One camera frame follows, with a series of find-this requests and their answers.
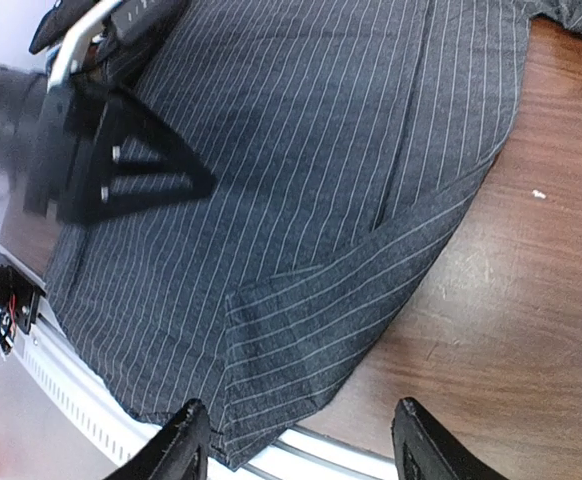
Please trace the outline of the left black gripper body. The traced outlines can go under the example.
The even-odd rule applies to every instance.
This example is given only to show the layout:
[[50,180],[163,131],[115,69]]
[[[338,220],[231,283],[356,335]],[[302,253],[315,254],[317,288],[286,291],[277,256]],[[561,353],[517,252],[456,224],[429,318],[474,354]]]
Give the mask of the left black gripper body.
[[92,225],[116,217],[115,203],[102,191],[108,186],[97,171],[97,135],[114,87],[69,81],[50,88],[43,100],[33,137],[23,209],[45,217],[57,204],[64,223]]

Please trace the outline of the black pinstriped long sleeve shirt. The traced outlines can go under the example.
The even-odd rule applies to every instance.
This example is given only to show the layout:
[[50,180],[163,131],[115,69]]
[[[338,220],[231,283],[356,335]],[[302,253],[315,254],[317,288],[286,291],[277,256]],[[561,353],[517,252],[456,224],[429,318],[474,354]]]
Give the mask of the black pinstriped long sleeve shirt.
[[127,413],[202,400],[237,469],[324,408],[466,214],[539,15],[582,35],[582,1],[192,2],[135,91],[216,189],[67,226],[45,274]]

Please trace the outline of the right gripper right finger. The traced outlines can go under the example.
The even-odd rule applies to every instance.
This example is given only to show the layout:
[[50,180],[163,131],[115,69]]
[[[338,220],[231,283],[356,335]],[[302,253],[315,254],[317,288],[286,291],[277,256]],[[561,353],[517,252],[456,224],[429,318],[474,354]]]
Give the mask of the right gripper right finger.
[[493,479],[494,470],[474,456],[415,398],[401,399],[392,423],[400,479]]

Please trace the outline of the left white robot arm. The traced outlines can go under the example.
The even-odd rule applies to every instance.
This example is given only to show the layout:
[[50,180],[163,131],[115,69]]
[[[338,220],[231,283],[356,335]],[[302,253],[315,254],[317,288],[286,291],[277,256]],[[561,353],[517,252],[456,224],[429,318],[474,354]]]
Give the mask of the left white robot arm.
[[0,68],[0,170],[27,184],[24,207],[89,225],[209,197],[211,171],[131,92],[88,72],[99,34],[117,46],[153,37],[178,1],[60,1],[32,51],[53,47],[48,73]]

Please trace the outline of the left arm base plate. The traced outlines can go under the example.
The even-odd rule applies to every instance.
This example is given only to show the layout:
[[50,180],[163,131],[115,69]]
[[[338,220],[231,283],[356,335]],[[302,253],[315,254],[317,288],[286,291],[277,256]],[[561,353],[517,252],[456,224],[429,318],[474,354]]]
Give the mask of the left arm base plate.
[[0,254],[0,349],[3,354],[13,350],[18,331],[30,334],[44,296],[35,280]]

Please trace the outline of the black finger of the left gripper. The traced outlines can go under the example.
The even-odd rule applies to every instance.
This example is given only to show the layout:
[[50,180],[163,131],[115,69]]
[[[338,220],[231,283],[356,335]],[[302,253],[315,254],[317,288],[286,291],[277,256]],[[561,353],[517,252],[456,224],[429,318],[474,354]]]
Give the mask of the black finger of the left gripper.
[[[157,156],[129,159],[114,149],[136,140]],[[185,185],[157,191],[115,193],[127,177],[183,177]],[[99,223],[151,208],[207,198],[216,178],[182,137],[148,107],[125,92],[109,94],[93,139],[78,154],[78,222]]]

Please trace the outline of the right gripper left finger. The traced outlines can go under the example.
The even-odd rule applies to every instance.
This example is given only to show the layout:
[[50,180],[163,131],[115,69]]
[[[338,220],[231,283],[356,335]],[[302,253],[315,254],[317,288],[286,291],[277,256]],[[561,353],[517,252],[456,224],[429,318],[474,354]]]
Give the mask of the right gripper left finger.
[[129,461],[106,480],[206,479],[210,420],[199,399],[189,400]]

